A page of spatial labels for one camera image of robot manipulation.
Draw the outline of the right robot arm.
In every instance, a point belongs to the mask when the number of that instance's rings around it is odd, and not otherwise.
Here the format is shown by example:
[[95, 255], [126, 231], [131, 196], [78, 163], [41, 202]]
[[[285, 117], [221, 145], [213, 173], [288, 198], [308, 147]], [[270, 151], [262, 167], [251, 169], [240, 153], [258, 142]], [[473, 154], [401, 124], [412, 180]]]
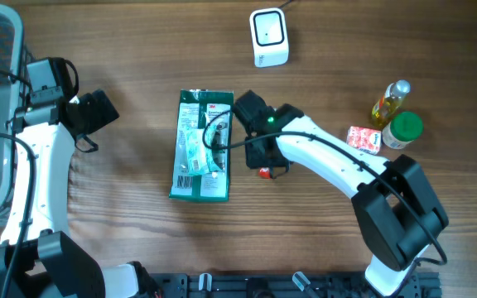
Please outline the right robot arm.
[[247, 134], [242, 145], [251, 169], [289, 169], [298, 163], [331, 183], [353, 206], [372, 260], [364, 272], [371, 291], [394, 297], [416, 267], [427, 262], [423, 253], [434, 246], [447, 258], [438, 235], [449, 219], [421, 166], [401, 155], [394, 161], [351, 147], [318, 127], [300, 109], [283, 104], [273, 108], [249, 90], [232, 108]]

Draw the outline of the green 3M package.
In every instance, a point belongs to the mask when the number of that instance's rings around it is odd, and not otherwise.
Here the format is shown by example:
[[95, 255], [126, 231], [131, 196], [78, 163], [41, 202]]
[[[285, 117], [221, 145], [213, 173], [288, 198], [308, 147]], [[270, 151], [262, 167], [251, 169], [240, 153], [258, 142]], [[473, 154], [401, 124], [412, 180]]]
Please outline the green 3M package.
[[234, 93], [187, 89], [180, 93], [171, 199], [229, 200], [229, 151]]

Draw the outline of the green lid jar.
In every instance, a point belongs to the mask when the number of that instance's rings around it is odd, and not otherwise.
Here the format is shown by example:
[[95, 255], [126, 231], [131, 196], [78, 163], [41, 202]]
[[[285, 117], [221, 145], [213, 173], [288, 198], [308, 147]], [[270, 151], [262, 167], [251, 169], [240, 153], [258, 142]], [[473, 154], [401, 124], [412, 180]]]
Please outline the green lid jar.
[[422, 119], [415, 113], [399, 113], [383, 130], [382, 141], [392, 149], [403, 149], [418, 139], [424, 130]]

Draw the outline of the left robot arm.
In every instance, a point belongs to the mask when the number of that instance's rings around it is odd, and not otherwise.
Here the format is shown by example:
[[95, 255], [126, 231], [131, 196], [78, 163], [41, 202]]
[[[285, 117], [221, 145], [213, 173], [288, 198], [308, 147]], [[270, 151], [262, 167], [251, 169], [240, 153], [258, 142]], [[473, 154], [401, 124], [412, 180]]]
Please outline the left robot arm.
[[118, 118], [104, 91], [79, 96], [74, 65], [26, 67], [29, 94], [12, 118], [17, 145], [11, 214], [0, 245], [0, 297], [135, 297], [132, 263], [102, 268], [69, 236], [68, 174], [77, 142]]

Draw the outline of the yellow Vim dish soap bottle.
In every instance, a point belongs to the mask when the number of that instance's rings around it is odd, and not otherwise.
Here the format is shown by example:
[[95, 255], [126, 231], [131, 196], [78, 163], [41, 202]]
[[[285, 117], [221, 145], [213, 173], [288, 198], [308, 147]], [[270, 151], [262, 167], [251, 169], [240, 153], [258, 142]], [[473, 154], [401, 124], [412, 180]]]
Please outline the yellow Vim dish soap bottle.
[[401, 107], [404, 99], [410, 92], [411, 85], [404, 79], [391, 83], [386, 88], [383, 97], [371, 110], [372, 124], [379, 129], [385, 127], [391, 121], [394, 114]]

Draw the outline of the red Nescafe coffee stick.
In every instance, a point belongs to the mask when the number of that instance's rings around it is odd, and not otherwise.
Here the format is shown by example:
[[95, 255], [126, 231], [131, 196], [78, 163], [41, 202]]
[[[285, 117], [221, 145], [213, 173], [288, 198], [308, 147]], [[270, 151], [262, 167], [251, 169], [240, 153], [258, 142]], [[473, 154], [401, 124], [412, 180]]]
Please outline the red Nescafe coffee stick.
[[259, 171], [258, 171], [258, 174], [263, 179], [271, 179], [272, 178], [272, 172], [271, 172], [271, 169], [269, 167], [260, 168]]

